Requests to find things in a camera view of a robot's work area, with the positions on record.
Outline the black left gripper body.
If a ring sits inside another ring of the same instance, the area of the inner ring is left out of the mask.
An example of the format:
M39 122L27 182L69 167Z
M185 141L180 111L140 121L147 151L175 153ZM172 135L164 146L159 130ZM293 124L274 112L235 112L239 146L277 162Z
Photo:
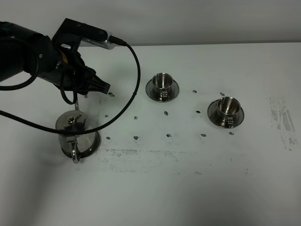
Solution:
M56 65L50 72L50 82L57 88L65 91L76 89L79 94L87 94L96 91L95 72L88 69L78 52L75 49L64 46L52 45L55 52Z

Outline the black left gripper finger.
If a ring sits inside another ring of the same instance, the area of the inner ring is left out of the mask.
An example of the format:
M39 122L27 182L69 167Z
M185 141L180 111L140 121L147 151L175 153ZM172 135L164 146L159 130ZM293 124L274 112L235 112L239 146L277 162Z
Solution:
M85 75L84 81L85 81L84 90L87 92L95 91L95 92L101 92L104 94L108 94L108 92L109 92L110 84L101 80L94 73L87 73Z

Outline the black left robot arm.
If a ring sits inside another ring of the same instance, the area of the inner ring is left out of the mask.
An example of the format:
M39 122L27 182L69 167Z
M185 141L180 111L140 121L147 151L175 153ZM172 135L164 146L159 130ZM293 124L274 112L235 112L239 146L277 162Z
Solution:
M80 53L82 41L102 44L109 37L102 29L65 19L53 38L14 23L1 22L0 80L22 71L52 83L64 91L86 95L90 91L107 94L110 85L86 66Z

